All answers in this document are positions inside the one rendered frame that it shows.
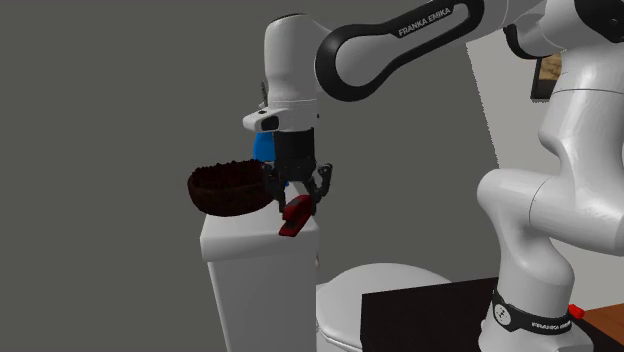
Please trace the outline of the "red stapler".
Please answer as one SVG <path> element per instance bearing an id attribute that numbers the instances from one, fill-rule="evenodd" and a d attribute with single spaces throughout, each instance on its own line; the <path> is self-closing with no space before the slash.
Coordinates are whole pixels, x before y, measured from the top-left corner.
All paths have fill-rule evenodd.
<path id="1" fill-rule="evenodd" d="M 279 230 L 279 235 L 296 237 L 312 216 L 312 205 L 310 195 L 299 195 L 292 199 L 283 209 L 284 224 Z"/>

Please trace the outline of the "dark brown woven basket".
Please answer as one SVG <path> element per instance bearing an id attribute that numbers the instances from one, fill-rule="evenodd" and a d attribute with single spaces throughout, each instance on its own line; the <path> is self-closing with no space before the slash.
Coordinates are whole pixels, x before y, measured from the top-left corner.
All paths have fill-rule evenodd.
<path id="1" fill-rule="evenodd" d="M 198 167 L 187 188 L 198 210 L 218 217 L 253 213 L 273 201 L 263 183 L 263 163 L 254 159 Z"/>

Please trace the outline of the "white toilet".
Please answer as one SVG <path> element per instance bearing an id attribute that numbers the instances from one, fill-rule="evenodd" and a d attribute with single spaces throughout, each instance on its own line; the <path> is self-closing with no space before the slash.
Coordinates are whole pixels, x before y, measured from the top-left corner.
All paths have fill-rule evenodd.
<path id="1" fill-rule="evenodd" d="M 276 203 L 235 217 L 205 218 L 200 236 L 227 352 L 364 352 L 366 293 L 446 283 L 426 269 L 373 263 L 317 281 L 320 229 L 279 233 Z"/>

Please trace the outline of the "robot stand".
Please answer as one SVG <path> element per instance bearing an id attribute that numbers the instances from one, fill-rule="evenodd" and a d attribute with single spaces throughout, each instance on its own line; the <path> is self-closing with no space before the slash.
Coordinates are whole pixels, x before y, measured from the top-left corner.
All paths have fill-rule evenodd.
<path id="1" fill-rule="evenodd" d="M 365 294 L 363 352 L 624 352 L 624 345 L 568 315 L 571 281 L 520 275 Z M 510 332 L 498 323 L 501 303 L 571 330 Z"/>

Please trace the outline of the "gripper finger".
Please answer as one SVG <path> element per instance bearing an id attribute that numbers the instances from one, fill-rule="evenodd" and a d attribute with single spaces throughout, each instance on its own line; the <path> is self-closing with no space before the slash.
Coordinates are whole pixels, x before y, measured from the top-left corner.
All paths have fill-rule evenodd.
<path id="1" fill-rule="evenodd" d="M 325 197 L 330 188 L 330 182 L 332 177 L 333 165 L 331 163 L 321 164 L 316 166 L 315 162 L 304 162 L 303 168 L 303 181 L 308 195 L 311 198 L 311 214 L 315 215 L 317 212 L 317 204 Z M 313 177 L 313 173 L 317 172 L 321 178 L 321 185 L 318 186 Z"/>
<path id="2" fill-rule="evenodd" d="M 283 213 L 286 205 L 286 182 L 280 178 L 280 174 L 273 163 L 263 164 L 263 182 L 266 192 L 278 202 L 278 211 Z"/>

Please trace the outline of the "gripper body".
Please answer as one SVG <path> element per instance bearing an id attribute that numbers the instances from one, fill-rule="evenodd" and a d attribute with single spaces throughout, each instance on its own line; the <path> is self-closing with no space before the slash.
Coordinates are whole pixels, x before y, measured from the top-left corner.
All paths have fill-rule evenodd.
<path id="1" fill-rule="evenodd" d="M 273 133 L 275 162 L 279 177 L 285 181 L 306 182 L 316 169 L 315 131 Z"/>

